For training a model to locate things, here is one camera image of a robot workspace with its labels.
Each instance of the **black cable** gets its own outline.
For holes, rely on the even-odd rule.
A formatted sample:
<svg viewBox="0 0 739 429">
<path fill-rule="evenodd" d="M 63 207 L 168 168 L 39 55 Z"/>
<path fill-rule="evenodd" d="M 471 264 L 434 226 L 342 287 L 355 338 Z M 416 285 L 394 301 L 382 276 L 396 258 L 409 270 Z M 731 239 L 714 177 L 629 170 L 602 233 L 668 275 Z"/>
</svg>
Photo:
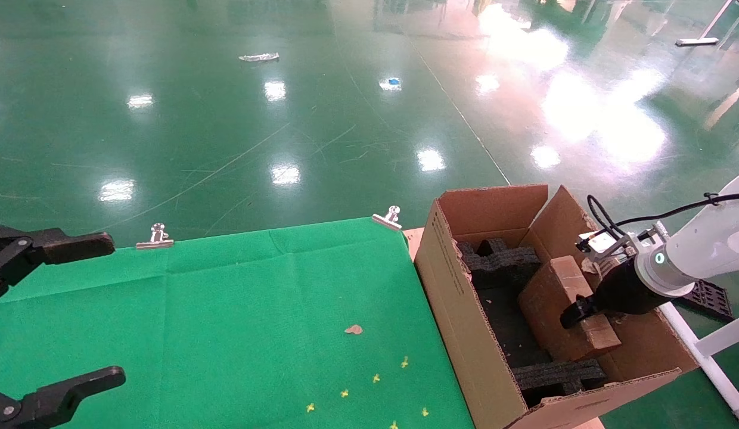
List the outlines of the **black cable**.
<svg viewBox="0 0 739 429">
<path fill-rule="evenodd" d="M 653 216 L 642 216 L 642 217 L 632 217 L 631 219 L 621 220 L 621 222 L 613 222 L 613 220 L 610 218 L 610 216 L 607 214 L 606 209 L 600 204 L 600 201 L 598 201 L 597 198 L 593 195 L 587 195 L 587 204 L 589 205 L 590 212 L 592 212 L 592 215 L 595 216 L 595 220 L 602 225 L 602 230 L 598 231 L 594 234 L 592 234 L 590 237 L 585 238 L 584 240 L 580 241 L 576 247 L 579 248 L 579 250 L 582 250 L 582 252 L 588 251 L 588 243 L 591 238 L 596 237 L 601 232 L 607 232 L 611 237 L 613 237 L 615 240 L 618 240 L 617 235 L 613 232 L 618 231 L 621 233 L 621 235 L 625 235 L 623 231 L 619 228 L 620 226 L 627 225 L 628 223 L 635 223 L 635 222 L 645 222 L 646 220 L 660 220 L 664 217 L 670 217 L 674 216 L 678 213 L 682 213 L 691 209 L 697 209 L 698 207 L 708 206 L 708 204 L 712 204 L 713 206 L 718 206 L 719 203 L 722 201 L 732 201 L 739 199 L 739 193 L 736 194 L 726 194 L 726 195 L 718 195 L 712 192 L 706 192 L 704 193 L 704 197 L 706 198 L 703 201 L 696 201 L 695 203 L 686 204 L 682 207 L 677 207 L 677 209 L 671 210 L 666 213 L 656 214 Z M 596 206 L 599 207 L 600 211 L 606 217 L 606 220 L 610 223 L 609 225 L 606 225 L 605 222 L 602 222 L 602 219 L 600 218 L 600 215 L 598 215 L 598 212 L 595 210 L 595 207 L 592 206 L 592 203 L 595 203 Z"/>
<path fill-rule="evenodd" d="M 605 222 L 602 222 L 600 216 L 598 216 L 598 213 L 595 211 L 595 207 L 592 206 L 592 204 L 595 203 L 596 206 L 598 206 L 598 209 L 600 209 L 600 212 L 603 214 L 604 217 L 606 217 L 606 220 L 608 221 L 607 225 Z M 587 195 L 587 204 L 589 205 L 589 209 L 592 212 L 592 215 L 595 216 L 595 219 L 603 225 L 603 228 L 607 228 L 608 233 L 611 237 L 614 237 L 614 239 L 618 240 L 619 237 L 616 236 L 616 234 L 611 234 L 611 229 L 618 232 L 618 234 L 621 234 L 621 237 L 625 236 L 626 233 L 621 231 L 621 228 L 618 228 L 618 225 L 616 225 L 615 222 L 610 218 L 610 215 L 607 214 L 606 208 L 603 207 L 603 204 L 598 201 L 597 198 L 595 198 L 594 195 Z"/>
<path fill-rule="evenodd" d="M 587 206 L 589 206 L 589 211 L 592 212 L 592 216 L 595 217 L 595 220 L 603 228 L 602 231 L 598 231 L 597 233 L 595 233 L 595 235 L 597 235 L 600 232 L 603 232 L 604 231 L 604 232 L 608 233 L 609 236 L 613 237 L 614 240 L 618 240 L 619 239 L 618 235 L 612 229 L 610 229 L 610 227 L 607 226 L 605 222 L 603 222 L 603 220 L 600 218 L 600 214 L 598 214 L 598 211 L 595 210 L 595 206 L 592 205 L 592 199 L 593 198 L 595 198 L 595 197 L 592 196 L 592 195 L 587 195 Z"/>
<path fill-rule="evenodd" d="M 620 227 L 622 225 L 626 225 L 627 223 L 634 223 L 634 222 L 645 222 L 645 220 L 659 220 L 663 219 L 664 217 L 674 216 L 678 213 L 682 213 L 691 209 L 696 209 L 697 207 L 703 207 L 708 206 L 708 204 L 719 204 L 722 201 L 732 201 L 735 199 L 739 199 L 739 193 L 737 194 L 727 194 L 727 195 L 706 195 L 708 199 L 703 201 L 696 201 L 695 203 L 686 204 L 686 206 L 677 207 L 677 209 L 674 209 L 672 211 L 657 214 L 655 216 L 643 216 L 643 217 L 632 217 L 631 219 L 621 220 L 621 222 L 614 223 L 615 226 Z"/>
</svg>

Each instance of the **open cardboard box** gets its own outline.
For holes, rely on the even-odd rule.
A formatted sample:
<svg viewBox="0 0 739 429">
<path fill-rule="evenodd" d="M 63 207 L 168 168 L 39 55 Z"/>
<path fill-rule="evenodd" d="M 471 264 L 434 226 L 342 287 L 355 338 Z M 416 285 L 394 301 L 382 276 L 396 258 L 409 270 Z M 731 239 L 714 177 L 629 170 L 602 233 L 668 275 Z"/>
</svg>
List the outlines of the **open cardboard box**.
<svg viewBox="0 0 739 429">
<path fill-rule="evenodd" d="M 542 210 L 547 196 L 547 185 L 444 192 L 434 200 L 415 257 L 477 429 L 572 428 L 697 368 L 659 310 L 629 315 L 614 324 L 622 345 L 598 358 L 611 383 L 527 407 L 457 256 L 456 242 L 478 246 L 483 239 L 501 238 L 509 247 L 533 247 L 543 263 L 571 255 L 580 264 L 584 256 L 574 245 L 577 235 L 598 227 L 567 188 L 561 186 Z"/>
</svg>

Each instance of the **metal binder clip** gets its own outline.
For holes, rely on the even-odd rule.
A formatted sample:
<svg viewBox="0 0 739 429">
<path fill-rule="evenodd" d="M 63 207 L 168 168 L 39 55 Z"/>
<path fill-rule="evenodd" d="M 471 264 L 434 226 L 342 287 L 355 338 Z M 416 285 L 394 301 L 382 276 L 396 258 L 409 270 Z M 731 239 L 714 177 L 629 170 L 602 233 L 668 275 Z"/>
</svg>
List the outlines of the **metal binder clip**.
<svg viewBox="0 0 739 429">
<path fill-rule="evenodd" d="M 165 229 L 166 225 L 163 225 L 162 223 L 155 223 L 155 225 L 152 225 L 152 236 L 150 236 L 150 240 L 144 241 L 143 243 L 137 243 L 136 249 L 162 249 L 163 247 L 173 246 L 173 240 L 168 239 L 168 234 L 164 231 Z"/>
<path fill-rule="evenodd" d="M 373 214 L 372 220 L 374 220 L 377 223 L 380 223 L 380 225 L 391 228 L 394 231 L 399 231 L 400 229 L 402 229 L 402 225 L 399 225 L 397 223 L 399 221 L 400 211 L 402 211 L 402 209 L 400 209 L 399 206 L 391 206 L 391 207 L 388 207 L 388 214 L 386 214 L 385 216 L 381 216 L 379 214 Z"/>
</svg>

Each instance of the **green cloth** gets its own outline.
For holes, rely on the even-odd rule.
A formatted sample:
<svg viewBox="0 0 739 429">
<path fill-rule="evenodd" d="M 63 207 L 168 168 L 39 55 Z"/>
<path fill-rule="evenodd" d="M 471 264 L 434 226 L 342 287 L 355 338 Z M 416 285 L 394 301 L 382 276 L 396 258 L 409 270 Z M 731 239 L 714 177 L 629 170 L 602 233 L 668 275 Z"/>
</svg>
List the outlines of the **green cloth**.
<svg viewBox="0 0 739 429">
<path fill-rule="evenodd" d="M 473 427 L 402 234 L 366 218 L 43 266 L 0 300 L 3 393 L 110 365 L 126 384 L 66 427 Z"/>
</svg>

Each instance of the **small cardboard box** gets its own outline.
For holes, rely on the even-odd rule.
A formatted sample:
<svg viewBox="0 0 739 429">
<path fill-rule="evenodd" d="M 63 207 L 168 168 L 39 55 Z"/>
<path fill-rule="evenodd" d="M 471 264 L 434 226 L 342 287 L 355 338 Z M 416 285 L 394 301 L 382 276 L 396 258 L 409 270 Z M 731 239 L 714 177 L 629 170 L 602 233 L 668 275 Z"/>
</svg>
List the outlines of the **small cardboard box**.
<svg viewBox="0 0 739 429">
<path fill-rule="evenodd" d="M 567 362 L 596 358 L 621 345 L 606 315 L 594 315 L 571 329 L 563 328 L 558 315 L 592 289 L 573 256 L 545 263 L 531 278 L 517 302 L 536 342 L 552 356 Z"/>
<path fill-rule="evenodd" d="M 501 238 L 509 247 L 533 247 L 543 263 L 571 255 L 580 264 L 576 236 L 597 226 L 565 187 L 542 209 L 547 196 L 547 185 L 447 191 L 434 200 L 415 257 L 477 429 L 572 428 L 697 367 L 658 310 L 629 315 L 614 325 L 622 344 L 598 357 L 612 383 L 527 407 L 455 244 Z"/>
</svg>

